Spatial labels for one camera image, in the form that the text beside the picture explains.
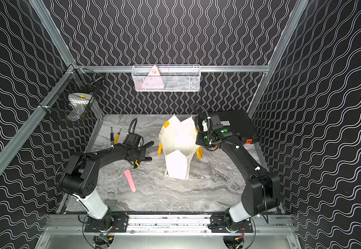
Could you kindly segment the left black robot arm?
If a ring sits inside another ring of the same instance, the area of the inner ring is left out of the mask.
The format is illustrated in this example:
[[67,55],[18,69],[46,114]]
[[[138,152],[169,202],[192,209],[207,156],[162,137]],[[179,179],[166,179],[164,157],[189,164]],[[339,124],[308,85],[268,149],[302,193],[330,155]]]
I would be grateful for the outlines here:
[[109,148],[73,156],[67,163],[60,179],[59,187],[74,196],[86,209],[88,222],[95,224],[101,231],[109,231],[114,222],[111,209],[99,196],[96,186],[99,170],[116,161],[140,163],[152,161],[146,150],[154,142],[139,147],[137,145],[112,144]]

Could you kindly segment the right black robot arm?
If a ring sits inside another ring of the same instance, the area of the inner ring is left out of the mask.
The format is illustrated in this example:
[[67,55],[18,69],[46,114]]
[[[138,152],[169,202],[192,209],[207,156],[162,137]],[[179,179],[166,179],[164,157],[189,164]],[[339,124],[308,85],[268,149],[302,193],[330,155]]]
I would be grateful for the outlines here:
[[245,188],[238,204],[228,208],[224,222],[228,230],[236,230],[248,218],[280,205],[280,177],[262,167],[245,149],[239,135],[229,135],[221,129],[215,132],[198,131],[196,144],[205,148],[221,149],[240,171]]

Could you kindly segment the white canvas pouch yellow handles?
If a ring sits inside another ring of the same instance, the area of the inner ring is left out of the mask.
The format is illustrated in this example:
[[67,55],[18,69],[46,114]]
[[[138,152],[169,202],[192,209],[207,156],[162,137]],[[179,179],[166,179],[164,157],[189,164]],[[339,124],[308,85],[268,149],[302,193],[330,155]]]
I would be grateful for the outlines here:
[[166,175],[184,181],[189,179],[194,155],[202,158],[202,147],[196,144],[197,135],[192,117],[181,121],[174,115],[165,121],[159,134],[158,154],[165,155]]

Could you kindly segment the pink art knife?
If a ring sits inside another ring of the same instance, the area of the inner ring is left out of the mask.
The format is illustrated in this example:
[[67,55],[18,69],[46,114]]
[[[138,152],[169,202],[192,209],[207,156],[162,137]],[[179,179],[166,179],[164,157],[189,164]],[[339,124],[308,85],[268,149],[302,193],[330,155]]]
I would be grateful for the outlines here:
[[134,179],[133,179],[133,176],[132,176],[132,173],[130,171],[130,169],[127,169],[124,171],[124,175],[127,179],[127,182],[129,184],[129,187],[131,189],[132,192],[136,192],[137,188],[136,188],[136,185],[135,185],[135,182],[134,182]]

